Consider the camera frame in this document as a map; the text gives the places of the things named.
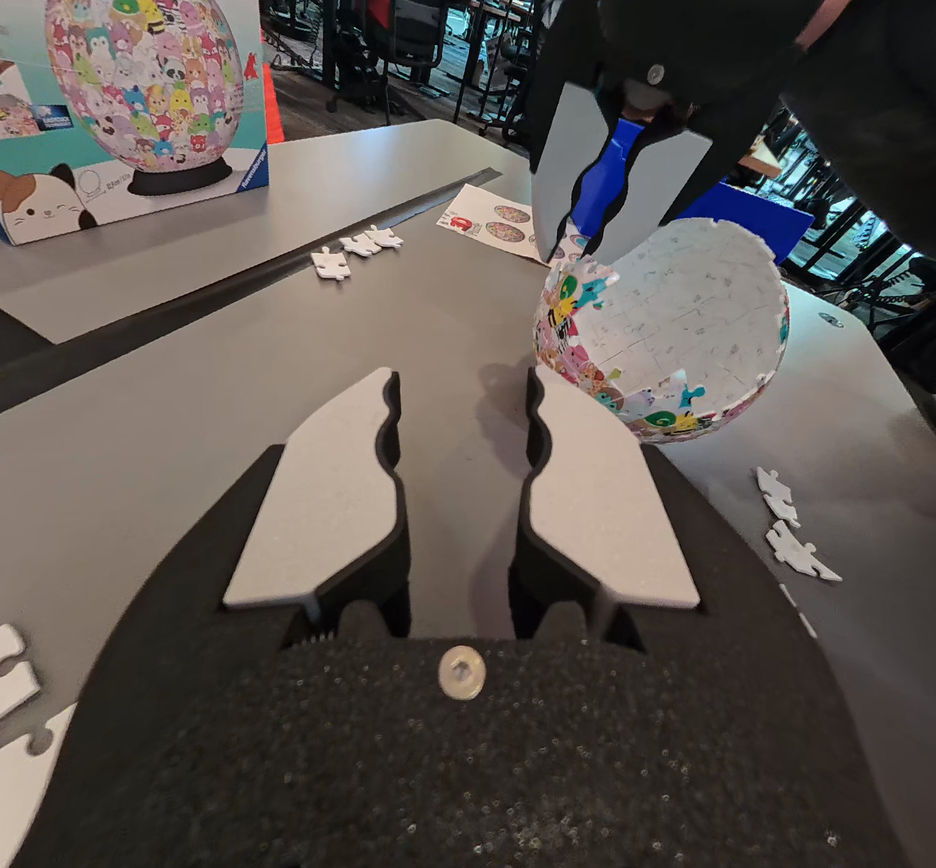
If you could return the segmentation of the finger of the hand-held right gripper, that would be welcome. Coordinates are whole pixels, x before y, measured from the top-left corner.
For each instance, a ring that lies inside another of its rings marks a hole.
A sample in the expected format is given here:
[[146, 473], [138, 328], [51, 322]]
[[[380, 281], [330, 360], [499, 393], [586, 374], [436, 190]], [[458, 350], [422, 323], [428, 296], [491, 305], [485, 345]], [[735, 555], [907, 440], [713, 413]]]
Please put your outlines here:
[[582, 233], [586, 252], [613, 265], [646, 242], [683, 193], [712, 140], [691, 130], [667, 138], [635, 136], [627, 157], [610, 143], [582, 178]]
[[544, 264], [565, 234], [582, 177], [601, 159], [617, 124], [618, 115], [594, 91], [570, 81], [564, 85], [534, 170], [534, 237]]

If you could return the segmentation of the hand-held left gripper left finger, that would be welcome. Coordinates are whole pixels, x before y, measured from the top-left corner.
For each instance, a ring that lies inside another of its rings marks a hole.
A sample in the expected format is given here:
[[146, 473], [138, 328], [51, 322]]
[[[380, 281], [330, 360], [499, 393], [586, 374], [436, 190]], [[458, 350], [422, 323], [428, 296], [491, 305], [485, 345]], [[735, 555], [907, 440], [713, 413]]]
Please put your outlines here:
[[400, 375], [379, 367], [289, 435], [223, 603], [298, 606], [320, 633], [353, 602], [409, 636], [411, 546], [401, 459]]

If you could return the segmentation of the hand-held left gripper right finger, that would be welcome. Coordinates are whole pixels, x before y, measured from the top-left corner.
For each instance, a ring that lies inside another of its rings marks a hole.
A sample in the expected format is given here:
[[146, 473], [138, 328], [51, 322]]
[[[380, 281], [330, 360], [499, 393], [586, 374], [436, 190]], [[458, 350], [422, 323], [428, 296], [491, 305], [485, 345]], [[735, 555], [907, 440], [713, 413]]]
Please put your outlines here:
[[642, 643], [636, 609], [693, 612], [701, 595], [638, 440], [554, 370], [528, 370], [529, 473], [508, 601], [519, 640], [571, 603], [592, 638]]

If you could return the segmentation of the colourful puzzle ball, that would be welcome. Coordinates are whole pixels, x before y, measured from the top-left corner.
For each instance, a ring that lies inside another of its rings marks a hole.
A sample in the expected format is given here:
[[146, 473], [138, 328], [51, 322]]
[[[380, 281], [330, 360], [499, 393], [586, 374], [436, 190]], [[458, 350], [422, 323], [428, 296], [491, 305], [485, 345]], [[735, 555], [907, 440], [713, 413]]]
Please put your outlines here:
[[679, 219], [610, 262], [568, 232], [534, 312], [537, 362], [644, 444], [685, 442], [740, 417], [789, 336], [774, 255], [728, 220]]

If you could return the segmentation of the white puzzle leaflet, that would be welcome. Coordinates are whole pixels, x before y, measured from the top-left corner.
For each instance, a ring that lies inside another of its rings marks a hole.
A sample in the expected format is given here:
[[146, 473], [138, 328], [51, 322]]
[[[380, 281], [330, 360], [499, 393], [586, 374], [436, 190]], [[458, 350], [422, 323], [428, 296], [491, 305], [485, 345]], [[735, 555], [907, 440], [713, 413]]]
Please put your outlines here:
[[545, 265], [538, 252], [532, 206], [465, 183], [437, 226], [514, 256]]

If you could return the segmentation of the row of white puzzle pieces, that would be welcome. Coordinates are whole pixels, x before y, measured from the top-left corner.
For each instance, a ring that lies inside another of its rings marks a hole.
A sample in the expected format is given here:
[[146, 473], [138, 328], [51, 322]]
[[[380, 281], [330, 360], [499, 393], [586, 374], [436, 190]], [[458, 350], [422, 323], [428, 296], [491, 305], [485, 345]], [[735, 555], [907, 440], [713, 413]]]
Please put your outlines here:
[[803, 542], [797, 536], [801, 524], [793, 501], [792, 490], [780, 480], [775, 469], [755, 466], [753, 477], [757, 490], [768, 511], [771, 522], [764, 538], [774, 559], [802, 576], [827, 584], [843, 582], [841, 575], [823, 563], [813, 543]]

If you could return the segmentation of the colourful puzzle box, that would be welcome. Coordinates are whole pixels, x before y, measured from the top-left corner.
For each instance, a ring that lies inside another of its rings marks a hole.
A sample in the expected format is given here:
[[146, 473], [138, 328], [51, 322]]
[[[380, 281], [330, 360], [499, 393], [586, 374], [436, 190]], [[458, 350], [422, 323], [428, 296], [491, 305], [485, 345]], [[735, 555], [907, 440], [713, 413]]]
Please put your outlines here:
[[2, 242], [267, 186], [258, 0], [1, 0]]

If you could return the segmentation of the blue plastic bin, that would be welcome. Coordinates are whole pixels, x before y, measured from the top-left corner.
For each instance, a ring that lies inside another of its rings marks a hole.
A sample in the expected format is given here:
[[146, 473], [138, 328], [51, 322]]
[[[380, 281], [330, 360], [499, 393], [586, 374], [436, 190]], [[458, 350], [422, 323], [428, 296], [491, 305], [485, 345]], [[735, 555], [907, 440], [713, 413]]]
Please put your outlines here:
[[[579, 201], [571, 222], [585, 237], [595, 233], [605, 208], [623, 187], [626, 158], [642, 125], [622, 119], [601, 160], [582, 180]], [[705, 217], [729, 220], [755, 233], [766, 242], [780, 264], [811, 227], [813, 217], [793, 207], [778, 204], [727, 183], [718, 183], [696, 200], [678, 218]]]

